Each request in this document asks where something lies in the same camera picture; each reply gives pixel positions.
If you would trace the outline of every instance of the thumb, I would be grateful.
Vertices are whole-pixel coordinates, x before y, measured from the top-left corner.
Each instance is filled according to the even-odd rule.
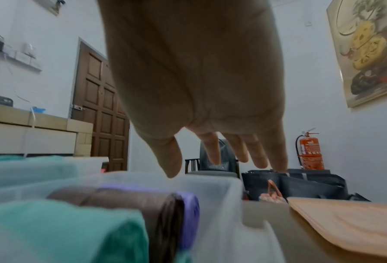
[[[152,139],[139,134],[153,151],[160,167],[168,178],[174,178],[181,171],[182,153],[175,137],[167,139]]]

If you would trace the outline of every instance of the wooden table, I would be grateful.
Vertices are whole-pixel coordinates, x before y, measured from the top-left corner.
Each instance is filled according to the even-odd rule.
[[[387,263],[387,258],[343,250],[321,237],[288,205],[243,202],[243,223],[261,228],[267,220],[273,227],[287,263]]]

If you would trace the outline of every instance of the fire extinguisher hose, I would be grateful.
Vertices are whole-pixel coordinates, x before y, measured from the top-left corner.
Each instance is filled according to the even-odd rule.
[[[300,137],[304,137],[304,136],[303,136],[303,135],[300,135],[299,137],[296,138],[295,146],[296,146],[297,159],[299,160],[300,167],[303,167],[302,161],[300,160],[299,147],[297,146],[297,143],[299,142],[299,138],[300,138]]]

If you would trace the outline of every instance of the brown trash bag roll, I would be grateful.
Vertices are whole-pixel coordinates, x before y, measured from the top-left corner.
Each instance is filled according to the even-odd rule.
[[[78,206],[140,210],[149,236],[149,262],[173,263],[184,221],[181,196],[72,186],[52,192],[47,199]]]

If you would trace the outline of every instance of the bag handle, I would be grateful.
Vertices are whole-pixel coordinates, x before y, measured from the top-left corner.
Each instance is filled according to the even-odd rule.
[[[277,185],[276,185],[272,180],[268,180],[267,182],[268,182],[268,191],[267,191],[267,193],[270,195],[270,193],[271,193],[271,187],[273,187],[273,188],[275,189],[277,195],[278,195],[279,197],[282,197],[282,198],[283,198],[283,195],[281,194],[279,188],[277,188]]]

